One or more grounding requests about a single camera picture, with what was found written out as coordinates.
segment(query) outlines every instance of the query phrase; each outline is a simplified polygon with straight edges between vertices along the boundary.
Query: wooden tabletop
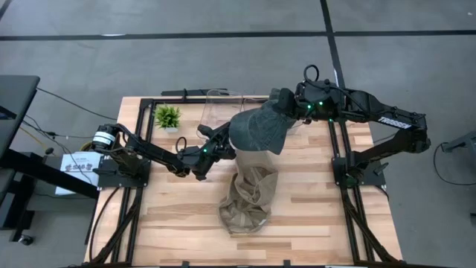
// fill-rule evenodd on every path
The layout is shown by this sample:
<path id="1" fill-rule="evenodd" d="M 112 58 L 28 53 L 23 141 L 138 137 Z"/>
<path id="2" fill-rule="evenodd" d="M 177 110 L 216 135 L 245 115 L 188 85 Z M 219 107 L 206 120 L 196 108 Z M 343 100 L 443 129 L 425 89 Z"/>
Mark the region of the wooden tabletop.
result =
<path id="1" fill-rule="evenodd" d="M 130 130 L 135 129 L 140 99 L 122 100 L 118 122 Z M 203 144 L 196 128 L 204 104 L 171 106 L 181 109 L 179 132 L 166 133 L 154 127 L 152 143 L 174 153 L 180 136 L 187 138 L 187 146 Z M 373 146 L 368 124 L 348 123 L 347 129 L 353 150 Z M 336 130 L 340 151 L 344 152 L 338 126 Z M 249 235 L 230 236 L 218 220 L 218 203 L 226 196 L 231 177 L 237 171 L 234 161 L 216 163 L 203 182 L 194 175 L 175 177 L 165 167 L 153 163 L 149 185 L 144 189 L 133 264 L 180 265 L 189 261 L 191 265 L 281 265 L 285 259 L 295 265 L 351 264 L 344 209 L 330 163 L 333 154 L 327 122 L 298 127 L 295 134 L 286 138 L 279 156 L 269 155 L 279 170 L 271 219 L 260 232 Z M 122 191 L 115 194 L 99 221 L 94 255 L 115 230 Z M 111 192 L 112 189 L 101 191 L 94 218 Z M 386 196 L 372 186 L 361 187 L 361 192 L 370 229 L 390 254 L 401 258 Z M 360 256 L 365 258 L 358 228 L 356 232 Z M 128 235 L 126 230 L 120 261 L 125 259 Z"/>

